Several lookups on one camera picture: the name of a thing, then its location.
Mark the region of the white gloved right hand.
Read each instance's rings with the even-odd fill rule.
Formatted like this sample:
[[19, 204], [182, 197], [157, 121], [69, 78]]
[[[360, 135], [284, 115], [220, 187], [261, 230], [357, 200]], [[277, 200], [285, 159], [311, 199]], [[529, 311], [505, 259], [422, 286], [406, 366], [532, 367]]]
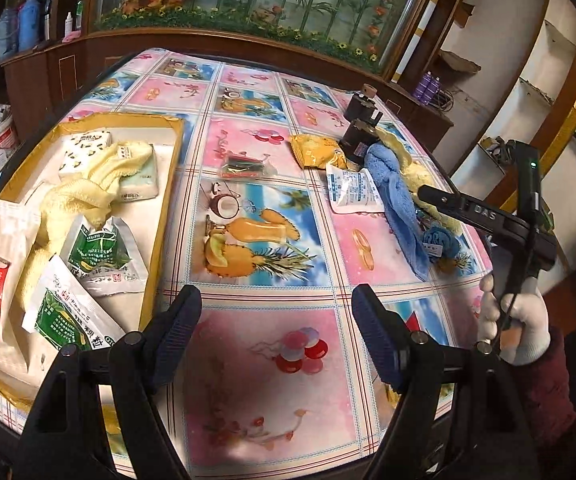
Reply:
[[504, 313], [509, 313], [510, 327], [500, 336], [501, 358], [510, 365], [523, 366], [535, 362], [550, 346], [548, 313], [538, 291], [538, 280], [527, 278], [520, 293], [506, 294], [501, 300], [494, 296], [494, 277], [486, 274], [479, 284], [483, 292], [478, 318], [479, 340], [492, 344]]

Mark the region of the dark red sleeve forearm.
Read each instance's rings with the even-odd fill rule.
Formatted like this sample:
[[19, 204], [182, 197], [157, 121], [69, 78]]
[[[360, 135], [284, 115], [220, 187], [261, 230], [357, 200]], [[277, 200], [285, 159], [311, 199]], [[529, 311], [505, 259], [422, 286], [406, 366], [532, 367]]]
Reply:
[[570, 400], [564, 336], [550, 327], [550, 345], [536, 361], [512, 365], [524, 414], [537, 448], [553, 448], [576, 437], [576, 410]]

